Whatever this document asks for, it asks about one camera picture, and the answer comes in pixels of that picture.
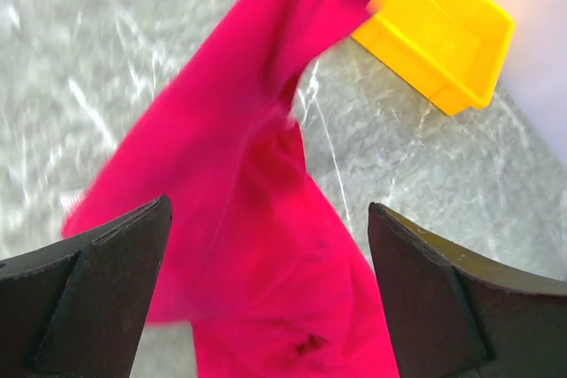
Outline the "pink t-shirt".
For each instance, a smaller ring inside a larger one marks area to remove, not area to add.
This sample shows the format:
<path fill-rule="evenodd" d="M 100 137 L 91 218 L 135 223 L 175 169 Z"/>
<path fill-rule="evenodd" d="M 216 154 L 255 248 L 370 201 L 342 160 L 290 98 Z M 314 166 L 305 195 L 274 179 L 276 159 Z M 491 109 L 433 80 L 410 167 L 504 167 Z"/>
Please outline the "pink t-shirt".
<path fill-rule="evenodd" d="M 370 0 L 238 0 L 156 98 L 63 228 L 166 195 L 151 322 L 188 321 L 202 377 L 394 377 L 374 275 L 307 172 L 291 106 Z"/>

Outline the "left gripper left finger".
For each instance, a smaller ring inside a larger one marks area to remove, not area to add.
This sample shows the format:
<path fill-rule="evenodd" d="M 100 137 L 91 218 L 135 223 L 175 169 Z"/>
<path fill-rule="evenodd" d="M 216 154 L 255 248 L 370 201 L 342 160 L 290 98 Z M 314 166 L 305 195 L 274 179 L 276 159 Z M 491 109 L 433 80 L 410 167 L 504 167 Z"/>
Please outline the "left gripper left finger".
<path fill-rule="evenodd" d="M 1 262 L 3 377 L 128 377 L 172 224 L 161 196 Z"/>

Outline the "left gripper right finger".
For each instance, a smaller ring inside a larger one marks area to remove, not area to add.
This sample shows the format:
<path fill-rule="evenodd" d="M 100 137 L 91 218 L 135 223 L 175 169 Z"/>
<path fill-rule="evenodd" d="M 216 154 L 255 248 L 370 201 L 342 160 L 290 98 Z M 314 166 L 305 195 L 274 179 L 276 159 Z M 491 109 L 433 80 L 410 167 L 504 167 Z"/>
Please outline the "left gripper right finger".
<path fill-rule="evenodd" d="M 566 284 L 369 206 L 377 285 L 402 377 L 564 377 Z"/>

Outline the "yellow plastic tray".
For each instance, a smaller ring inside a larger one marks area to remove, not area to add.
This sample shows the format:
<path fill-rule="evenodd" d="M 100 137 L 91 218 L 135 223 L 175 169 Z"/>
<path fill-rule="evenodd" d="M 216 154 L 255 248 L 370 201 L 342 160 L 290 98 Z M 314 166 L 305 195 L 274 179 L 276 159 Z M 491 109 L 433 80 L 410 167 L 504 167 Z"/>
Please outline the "yellow plastic tray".
<path fill-rule="evenodd" d="M 493 0 L 372 0 L 352 35 L 448 116 L 486 108 L 515 31 Z"/>

